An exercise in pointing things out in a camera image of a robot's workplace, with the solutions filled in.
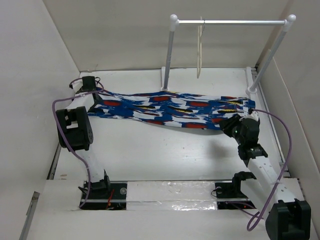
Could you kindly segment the blue white red patterned trousers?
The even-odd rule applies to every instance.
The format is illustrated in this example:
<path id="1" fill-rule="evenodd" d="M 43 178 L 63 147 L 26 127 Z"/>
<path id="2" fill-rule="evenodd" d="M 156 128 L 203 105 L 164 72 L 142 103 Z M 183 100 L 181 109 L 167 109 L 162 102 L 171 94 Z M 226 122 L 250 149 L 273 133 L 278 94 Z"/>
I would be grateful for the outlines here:
<path id="1" fill-rule="evenodd" d="M 241 117 L 256 107 L 256 102 L 241 96 L 159 91 L 120 94 L 99 93 L 90 117 L 129 119 L 168 127 L 219 130 L 219 122 L 234 115 Z"/>

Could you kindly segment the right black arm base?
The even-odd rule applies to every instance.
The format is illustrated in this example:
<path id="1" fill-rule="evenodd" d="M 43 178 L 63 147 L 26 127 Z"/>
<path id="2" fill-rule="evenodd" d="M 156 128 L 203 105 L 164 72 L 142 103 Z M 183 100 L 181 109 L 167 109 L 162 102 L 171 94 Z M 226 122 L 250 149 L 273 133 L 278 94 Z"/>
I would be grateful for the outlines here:
<path id="1" fill-rule="evenodd" d="M 244 180 L 256 179 L 251 172 L 241 171 L 235 173 L 231 181 L 218 181 L 214 183 L 211 196 L 216 198 L 218 210 L 236 210 L 237 208 L 255 209 L 254 204 L 241 192 L 241 183 Z"/>

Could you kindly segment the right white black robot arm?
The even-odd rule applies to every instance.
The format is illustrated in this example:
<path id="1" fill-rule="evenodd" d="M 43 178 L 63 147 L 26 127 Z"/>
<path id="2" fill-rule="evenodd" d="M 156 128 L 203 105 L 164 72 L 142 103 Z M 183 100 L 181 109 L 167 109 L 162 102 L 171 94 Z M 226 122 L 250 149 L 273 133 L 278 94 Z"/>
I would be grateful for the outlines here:
<path id="1" fill-rule="evenodd" d="M 235 177 L 231 191 L 244 195 L 258 210 L 256 219 L 264 219 L 271 240 L 308 240 L 311 236 L 311 207 L 286 187 L 273 168 L 267 152 L 259 144 L 260 119 L 256 111 L 238 114 L 219 122 L 220 129 L 238 144 L 238 155 L 248 168 Z"/>

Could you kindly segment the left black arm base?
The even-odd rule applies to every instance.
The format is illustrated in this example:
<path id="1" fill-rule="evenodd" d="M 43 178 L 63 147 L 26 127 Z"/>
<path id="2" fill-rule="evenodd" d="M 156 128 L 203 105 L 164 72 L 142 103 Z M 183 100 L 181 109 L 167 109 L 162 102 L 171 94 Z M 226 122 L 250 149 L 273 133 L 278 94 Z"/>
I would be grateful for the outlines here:
<path id="1" fill-rule="evenodd" d="M 126 181 L 110 181 L 105 173 L 104 178 L 90 184 L 90 191 L 87 200 L 88 182 L 79 186 L 81 200 L 79 208 L 81 210 L 107 210 L 117 211 L 127 208 L 127 188 Z"/>

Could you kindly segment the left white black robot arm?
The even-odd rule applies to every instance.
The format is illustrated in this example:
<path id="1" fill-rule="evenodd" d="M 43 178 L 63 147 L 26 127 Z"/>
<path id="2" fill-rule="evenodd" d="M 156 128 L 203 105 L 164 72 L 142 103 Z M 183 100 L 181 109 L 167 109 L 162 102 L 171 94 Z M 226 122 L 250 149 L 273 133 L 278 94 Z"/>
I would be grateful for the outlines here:
<path id="1" fill-rule="evenodd" d="M 94 76 L 75 79 L 69 84 L 75 92 L 75 96 L 70 98 L 70 105 L 56 110 L 56 103 L 63 102 L 58 99 L 52 103 L 52 111 L 60 146 L 83 162 L 87 170 L 88 181 L 79 189 L 83 193 L 89 191 L 104 199 L 111 194 L 111 183 L 106 171 L 90 150 L 94 135 L 88 116 L 100 100 L 99 92 L 102 89 L 98 88 L 98 82 L 98 78 Z"/>

